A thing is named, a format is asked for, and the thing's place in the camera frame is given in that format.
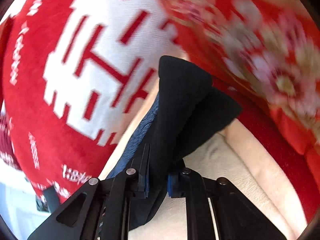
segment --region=navy blue fabric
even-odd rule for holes
[[[115,177],[119,172],[123,171],[126,167],[128,161],[133,157],[138,145],[141,143],[143,137],[147,133],[148,129],[150,128],[156,114],[158,112],[159,107],[159,94],[156,96],[156,99],[151,106],[149,112],[145,115],[145,117],[141,120],[140,124],[132,134],[131,138],[127,146],[124,149],[124,152],[119,159],[116,166],[107,176],[107,179]]]

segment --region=white floor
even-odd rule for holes
[[[18,240],[29,235],[49,216],[36,209],[35,194],[0,183],[0,214]]]
[[[10,14],[18,14],[25,1],[15,0],[0,23]],[[35,192],[24,177],[22,171],[14,170],[0,159],[0,214],[18,240],[27,240],[49,216],[37,211]]]

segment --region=black strap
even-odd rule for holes
[[[127,168],[139,169],[132,160],[141,159],[144,145],[151,145],[149,197],[131,200],[130,230],[156,214],[167,193],[171,165],[232,122],[241,110],[234,100],[212,87],[207,72],[183,59],[161,57],[159,77],[157,115],[127,164]]]
[[[53,186],[51,186],[43,191],[43,195],[47,200],[49,212],[53,213],[60,206],[60,201],[56,190]]]

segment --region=dark red fabric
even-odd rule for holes
[[[11,145],[9,122],[5,114],[0,115],[0,159],[10,167],[21,171]]]
[[[255,103],[221,80],[214,78],[213,86],[231,96],[243,108],[238,120],[257,138],[284,171],[300,198],[307,221],[310,222],[320,206],[320,193],[302,155],[281,136],[274,122]]]
[[[0,25],[0,73],[3,70],[3,59],[5,50],[7,47],[7,42],[10,36],[10,31],[13,25],[13,19],[11,17],[4,20]],[[3,93],[2,93],[2,82],[0,83],[0,106],[3,102]],[[17,158],[14,156],[11,138],[9,136],[9,120],[4,114],[0,115],[0,159],[2,159],[7,165],[21,170],[21,167],[17,161]]]

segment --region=metal bolt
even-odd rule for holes
[[[217,179],[217,182],[219,182],[219,184],[221,185],[227,185],[228,184],[228,180],[224,177],[220,177]]]
[[[97,178],[91,178],[91,179],[89,179],[89,184],[90,185],[96,185],[97,183],[98,183],[98,179]]]
[[[188,169],[188,168],[183,168],[182,170],[182,174],[190,174],[191,173],[191,170]]]
[[[133,174],[136,173],[136,170],[135,170],[134,168],[130,168],[130,169],[127,169],[127,170],[126,170],[126,173],[127,173],[128,175],[133,175]]]

